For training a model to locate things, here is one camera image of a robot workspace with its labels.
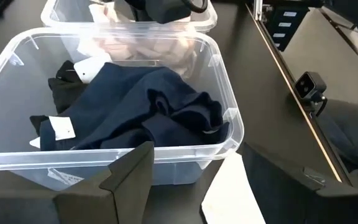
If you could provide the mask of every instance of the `gray fabric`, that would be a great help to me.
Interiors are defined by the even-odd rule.
[[[358,105],[328,100],[318,124],[344,159],[351,181],[358,188]]]

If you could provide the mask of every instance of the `white paper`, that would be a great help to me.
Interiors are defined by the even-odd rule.
[[[237,153],[224,160],[201,206],[208,224],[265,224]]]
[[[55,130],[56,141],[75,138],[70,118],[49,116],[49,121],[53,130]]]
[[[90,83],[106,62],[111,62],[111,57],[103,53],[75,63],[74,69],[83,83]]]

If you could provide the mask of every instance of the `clear plastic bin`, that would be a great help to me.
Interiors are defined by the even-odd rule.
[[[194,4],[201,5],[202,0],[194,1]],[[94,27],[89,5],[94,4],[90,0],[48,0],[42,13],[41,20],[45,27],[55,26],[76,26]],[[124,29],[131,30],[187,30],[188,26],[194,27],[197,32],[206,33],[215,25],[218,16],[211,2],[208,3],[207,10],[198,14],[191,13],[190,22],[170,22],[168,24],[158,24],[156,22],[120,22],[115,26],[122,25]],[[99,26],[110,26],[109,23],[98,23]]]
[[[244,127],[221,54],[212,38],[197,32],[154,35],[150,32],[123,34],[112,30],[37,28],[15,36],[0,55],[0,170],[11,170],[50,189],[63,190],[106,169],[108,164],[131,150],[41,152],[29,144],[37,137],[29,117],[56,114],[47,79],[55,76],[65,60],[77,62],[88,58],[78,47],[81,41],[90,39],[104,43],[126,40],[119,43],[132,53],[138,53],[147,46],[145,43],[186,41],[191,46],[191,54],[186,57],[191,60],[172,60],[167,54],[157,58],[137,53],[130,59],[115,58],[114,54],[111,57],[120,65],[189,68],[181,73],[184,81],[197,91],[207,91],[223,107],[223,118],[229,122],[224,142],[155,148],[155,185],[193,183],[212,160],[224,159],[239,147]]]

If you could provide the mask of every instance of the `navy blue garment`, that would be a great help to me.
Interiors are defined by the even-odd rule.
[[[56,141],[50,121],[40,127],[42,151],[223,142],[228,123],[222,108],[166,67],[121,67],[106,63],[61,117],[69,117],[76,137]]]

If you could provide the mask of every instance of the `table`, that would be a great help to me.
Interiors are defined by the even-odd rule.
[[[43,0],[12,2],[0,18],[0,53],[16,34],[42,26],[44,4]],[[291,161],[340,178],[341,165],[326,141],[321,138],[320,144],[316,140],[319,131],[311,131],[313,120],[305,120],[291,95],[287,84],[292,82],[291,76],[267,32],[257,26],[243,3],[214,2],[214,7],[219,20],[208,35],[221,50],[244,122],[244,141],[256,142]],[[200,204],[220,165],[221,161],[212,162],[192,185],[152,187],[144,223],[203,223]],[[8,187],[26,184],[33,186],[15,179]]]

